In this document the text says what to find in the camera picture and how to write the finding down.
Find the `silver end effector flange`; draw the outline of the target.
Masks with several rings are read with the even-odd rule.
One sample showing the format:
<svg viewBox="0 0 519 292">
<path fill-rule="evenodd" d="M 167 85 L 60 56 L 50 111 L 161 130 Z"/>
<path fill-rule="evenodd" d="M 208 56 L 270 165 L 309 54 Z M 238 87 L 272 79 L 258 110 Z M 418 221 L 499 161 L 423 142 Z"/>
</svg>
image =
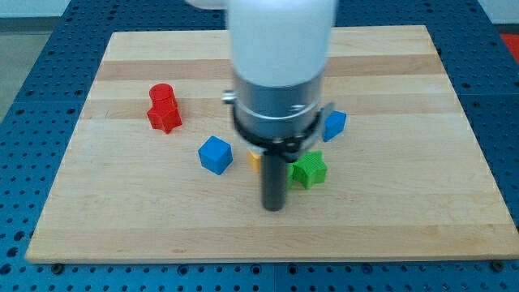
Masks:
<svg viewBox="0 0 519 292">
<path fill-rule="evenodd" d="M 296 161 L 322 136 L 332 102 L 320 105 L 323 74 L 294 85 L 263 86 L 237 72 L 223 93 L 234 129 L 256 152 Z"/>
</svg>

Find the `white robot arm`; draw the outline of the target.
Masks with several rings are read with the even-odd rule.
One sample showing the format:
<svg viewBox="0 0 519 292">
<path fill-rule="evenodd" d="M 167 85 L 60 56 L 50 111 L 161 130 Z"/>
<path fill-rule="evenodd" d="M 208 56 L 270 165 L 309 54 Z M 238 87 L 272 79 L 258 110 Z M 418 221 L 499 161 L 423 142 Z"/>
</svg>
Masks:
<svg viewBox="0 0 519 292">
<path fill-rule="evenodd" d="M 337 2 L 187 0 L 225 11 L 234 86 L 223 94 L 234 129 L 261 156 L 261 203 L 285 205 L 289 165 L 322 135 L 333 105 L 321 105 Z"/>
</svg>

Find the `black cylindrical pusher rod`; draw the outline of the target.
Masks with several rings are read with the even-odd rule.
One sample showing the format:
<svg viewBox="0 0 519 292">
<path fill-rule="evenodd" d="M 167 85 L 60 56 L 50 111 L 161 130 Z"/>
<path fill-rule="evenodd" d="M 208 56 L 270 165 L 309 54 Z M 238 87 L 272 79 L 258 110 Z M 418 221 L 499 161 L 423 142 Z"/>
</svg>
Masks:
<svg viewBox="0 0 519 292">
<path fill-rule="evenodd" d="M 268 211 L 279 211 L 285 205 L 288 164 L 284 158 L 266 152 L 261 158 L 260 170 L 262 205 Z"/>
</svg>

